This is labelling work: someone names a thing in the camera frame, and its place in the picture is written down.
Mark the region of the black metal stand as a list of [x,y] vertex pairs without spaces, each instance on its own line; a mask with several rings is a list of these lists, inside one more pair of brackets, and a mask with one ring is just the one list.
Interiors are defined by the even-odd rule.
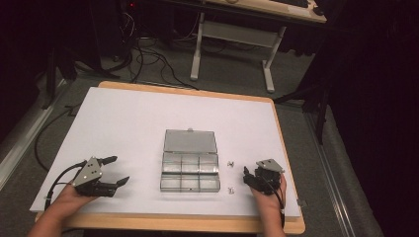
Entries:
[[46,94],[42,105],[44,110],[48,109],[55,99],[55,92],[57,90],[56,70],[59,70],[64,80],[74,81],[76,79],[75,61],[70,51],[65,47],[54,47],[47,56],[47,68],[45,72]]
[[303,89],[296,89],[294,92],[274,99],[276,105],[283,104],[290,100],[303,100],[302,111],[304,113],[316,113],[314,134],[317,141],[323,143],[323,127],[326,122],[326,110],[329,99],[330,87],[314,84]]

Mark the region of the white table sheet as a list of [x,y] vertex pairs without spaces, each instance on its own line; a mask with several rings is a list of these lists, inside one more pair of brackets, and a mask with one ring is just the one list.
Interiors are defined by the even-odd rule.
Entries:
[[[161,163],[167,129],[213,131],[219,158],[218,193],[163,193]],[[275,107],[269,98],[169,88],[159,92],[92,88],[69,128],[31,210],[39,212],[56,178],[69,181],[72,165],[91,157],[118,156],[103,180],[129,177],[113,197],[86,205],[86,213],[254,216],[243,168],[276,160],[290,164]],[[227,166],[234,161],[234,167]],[[235,194],[228,193],[235,188]]]

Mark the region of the person's left hand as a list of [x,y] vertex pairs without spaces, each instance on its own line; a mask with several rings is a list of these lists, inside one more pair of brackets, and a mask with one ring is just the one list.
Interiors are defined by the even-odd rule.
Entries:
[[63,220],[95,199],[97,197],[81,196],[71,185],[66,185],[46,212],[57,219]]

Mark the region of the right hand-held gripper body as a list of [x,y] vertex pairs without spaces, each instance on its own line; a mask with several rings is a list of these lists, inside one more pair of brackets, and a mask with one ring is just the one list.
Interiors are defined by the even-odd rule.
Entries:
[[284,173],[283,167],[274,159],[256,162],[257,168],[251,177],[258,179],[264,195],[272,195],[280,187],[280,176]]

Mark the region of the clear plastic compartment box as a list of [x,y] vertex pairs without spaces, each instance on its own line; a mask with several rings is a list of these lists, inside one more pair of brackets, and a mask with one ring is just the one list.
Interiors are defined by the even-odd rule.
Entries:
[[167,129],[160,191],[218,193],[219,158],[213,131]]

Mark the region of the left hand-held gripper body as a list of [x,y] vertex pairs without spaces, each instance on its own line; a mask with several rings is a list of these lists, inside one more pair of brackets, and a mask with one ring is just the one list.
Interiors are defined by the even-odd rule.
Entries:
[[108,197],[115,195],[116,190],[112,189],[112,184],[102,183],[103,176],[96,157],[90,158],[86,164],[78,171],[73,179],[72,186],[76,192],[85,197]]

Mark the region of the grey metal floor rail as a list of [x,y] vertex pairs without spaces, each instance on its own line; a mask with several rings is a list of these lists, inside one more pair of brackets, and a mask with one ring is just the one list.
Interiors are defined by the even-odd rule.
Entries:
[[48,117],[52,113],[57,101],[62,97],[70,83],[62,79],[57,86],[57,93],[50,105],[46,109],[36,110],[35,117],[31,124],[27,126],[19,136],[14,146],[10,149],[4,159],[0,162],[0,192],[5,187],[13,172],[18,167],[22,158],[35,140],[41,128],[45,125]]
[[333,175],[330,163],[324,146],[318,141],[315,132],[315,123],[312,114],[305,114],[304,119],[309,127],[311,137],[314,141],[317,154],[321,163],[322,171],[325,176],[325,184],[330,196],[334,212],[336,214],[343,237],[356,237],[351,219],[348,214],[346,203],[343,201],[335,177]]

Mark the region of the person's right hand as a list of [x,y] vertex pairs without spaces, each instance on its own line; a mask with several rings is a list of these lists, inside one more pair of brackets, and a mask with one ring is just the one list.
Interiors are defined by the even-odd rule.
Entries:
[[251,189],[251,193],[256,200],[259,213],[267,209],[278,209],[281,211],[286,206],[287,181],[284,175],[280,176],[280,187],[277,195],[266,196],[256,190]]

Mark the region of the wooden table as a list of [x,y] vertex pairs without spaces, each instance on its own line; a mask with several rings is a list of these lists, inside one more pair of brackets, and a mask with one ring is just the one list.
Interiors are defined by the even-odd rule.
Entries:
[[[97,87],[104,89],[123,89],[145,92],[159,92],[162,87],[131,85],[126,83],[103,82]],[[169,88],[174,93],[182,94],[187,90]],[[292,172],[285,173],[287,179],[286,211],[281,213],[282,226],[287,234],[300,234],[305,230],[304,218],[297,204],[297,194]],[[141,213],[86,213],[84,205],[76,213],[65,218],[64,227],[107,228],[107,229],[144,229],[193,232],[263,232],[261,216],[257,210],[254,216],[236,215],[192,215],[192,214],[141,214]],[[37,221],[46,212],[37,212]]]

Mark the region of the desk with white legs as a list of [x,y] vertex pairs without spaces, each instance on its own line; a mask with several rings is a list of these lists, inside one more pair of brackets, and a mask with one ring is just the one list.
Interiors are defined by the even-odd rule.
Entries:
[[203,38],[217,40],[227,40],[240,42],[250,45],[268,47],[271,52],[267,60],[262,61],[262,70],[264,73],[266,88],[269,93],[275,92],[275,86],[272,79],[271,64],[275,59],[278,48],[284,38],[287,30],[286,26],[280,28],[274,33],[264,30],[256,30],[241,26],[235,26],[228,23],[218,23],[208,21],[204,8],[214,7],[225,10],[230,14],[237,10],[240,14],[250,16],[262,15],[263,17],[279,17],[281,20],[296,21],[297,23],[319,24],[323,26],[327,23],[327,18],[317,16],[313,9],[318,7],[315,0],[307,0],[308,8],[296,7],[288,4],[274,2],[271,0],[169,0],[183,6],[189,1],[193,5],[201,8],[199,13],[199,27],[196,41],[196,49],[191,68],[191,80],[197,81],[200,72],[201,63],[201,44]]

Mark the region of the black keyboard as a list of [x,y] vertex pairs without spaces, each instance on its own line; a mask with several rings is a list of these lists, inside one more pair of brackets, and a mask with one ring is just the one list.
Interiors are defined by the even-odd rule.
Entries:
[[296,7],[301,7],[301,8],[308,8],[307,0],[271,0],[271,1],[288,4],[288,5],[292,5]]

